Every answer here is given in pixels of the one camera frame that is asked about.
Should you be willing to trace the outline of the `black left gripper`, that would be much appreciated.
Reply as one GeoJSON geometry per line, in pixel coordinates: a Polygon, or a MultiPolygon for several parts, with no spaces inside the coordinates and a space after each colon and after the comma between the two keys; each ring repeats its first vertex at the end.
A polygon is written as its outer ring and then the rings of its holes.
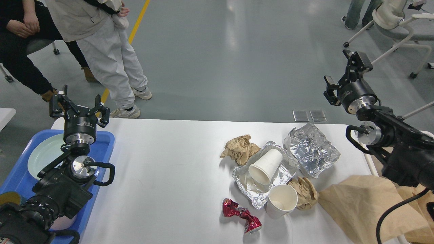
{"type": "Polygon", "coordinates": [[[50,117],[59,118],[65,116],[63,140],[72,145],[76,142],[91,145],[96,140],[96,125],[105,128],[110,122],[110,109],[101,102],[101,96],[95,97],[95,107],[80,113],[78,106],[67,96],[68,85],[63,90],[53,94],[50,99],[50,117]]]}

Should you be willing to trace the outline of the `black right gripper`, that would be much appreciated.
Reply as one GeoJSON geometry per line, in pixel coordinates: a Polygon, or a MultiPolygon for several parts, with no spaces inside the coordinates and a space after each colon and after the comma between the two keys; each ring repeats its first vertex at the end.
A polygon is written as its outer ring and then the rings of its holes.
{"type": "Polygon", "coordinates": [[[327,88],[323,94],[330,105],[341,106],[342,104],[347,113],[355,114],[359,109],[374,105],[378,101],[377,95],[363,78],[365,73],[373,70],[373,65],[363,52],[352,52],[348,49],[342,52],[347,59],[342,77],[343,87],[334,84],[332,77],[324,76],[327,88]]]}

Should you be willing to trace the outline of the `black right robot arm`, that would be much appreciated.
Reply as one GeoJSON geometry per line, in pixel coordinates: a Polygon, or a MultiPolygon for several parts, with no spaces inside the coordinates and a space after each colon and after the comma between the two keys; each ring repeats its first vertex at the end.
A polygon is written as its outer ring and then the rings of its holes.
{"type": "Polygon", "coordinates": [[[364,80],[373,65],[363,52],[343,50],[347,65],[337,84],[324,76],[324,96],[330,105],[343,106],[363,124],[349,125],[346,138],[358,150],[374,155],[383,165],[382,175],[399,186],[425,187],[421,193],[395,204],[384,212],[376,225],[376,239],[381,243],[380,229],[386,216],[434,189],[433,138],[406,124],[403,117],[382,106],[380,99],[364,80]]]}

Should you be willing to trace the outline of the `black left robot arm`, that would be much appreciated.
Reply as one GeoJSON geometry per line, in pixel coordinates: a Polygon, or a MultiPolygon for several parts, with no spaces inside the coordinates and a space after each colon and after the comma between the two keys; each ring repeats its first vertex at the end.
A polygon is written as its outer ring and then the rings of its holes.
{"type": "Polygon", "coordinates": [[[77,231],[50,231],[50,227],[59,217],[75,217],[93,197],[92,185],[108,186],[114,180],[114,165],[88,156],[97,138],[96,126],[104,128],[110,121],[110,109],[101,96],[96,96],[93,108],[79,106],[67,97],[64,85],[50,99],[50,116],[61,117],[61,108],[65,110],[62,154],[38,173],[34,196],[21,205],[1,205],[1,237],[14,244],[49,244],[56,235],[70,235],[70,243],[77,244],[77,231]]]}

